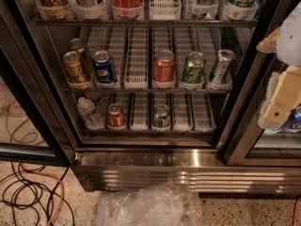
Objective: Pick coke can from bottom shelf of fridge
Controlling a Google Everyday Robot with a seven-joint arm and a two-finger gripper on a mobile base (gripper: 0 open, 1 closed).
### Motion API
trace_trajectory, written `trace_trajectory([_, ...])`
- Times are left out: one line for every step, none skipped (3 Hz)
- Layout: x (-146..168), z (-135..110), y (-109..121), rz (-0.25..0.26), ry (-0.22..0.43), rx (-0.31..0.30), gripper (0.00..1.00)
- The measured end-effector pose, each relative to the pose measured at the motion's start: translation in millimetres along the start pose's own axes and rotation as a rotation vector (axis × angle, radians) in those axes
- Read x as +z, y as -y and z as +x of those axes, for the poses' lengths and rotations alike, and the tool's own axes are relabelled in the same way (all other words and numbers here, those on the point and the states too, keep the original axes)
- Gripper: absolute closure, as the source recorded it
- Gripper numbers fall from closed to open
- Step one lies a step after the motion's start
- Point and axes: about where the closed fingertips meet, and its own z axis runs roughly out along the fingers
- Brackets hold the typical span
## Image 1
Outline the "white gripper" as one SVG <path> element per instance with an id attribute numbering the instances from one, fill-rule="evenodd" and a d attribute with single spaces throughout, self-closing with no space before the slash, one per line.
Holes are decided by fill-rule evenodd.
<path id="1" fill-rule="evenodd" d="M 275 53 L 279 30 L 279 27 L 276 28 L 260 41 L 256 49 L 265 54 Z M 261 105 L 258 125 L 268 132 L 277 133 L 300 104 L 301 68 L 289 66 L 283 73 L 272 73 Z"/>

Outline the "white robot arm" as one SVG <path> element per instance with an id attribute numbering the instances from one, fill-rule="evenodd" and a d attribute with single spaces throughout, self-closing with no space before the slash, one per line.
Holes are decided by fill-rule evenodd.
<path id="1" fill-rule="evenodd" d="M 277 133 L 301 104 L 301 2 L 257 50 L 274 53 L 278 61 L 288 65 L 283 73 L 272 73 L 258 118 L 260 128 Z"/>

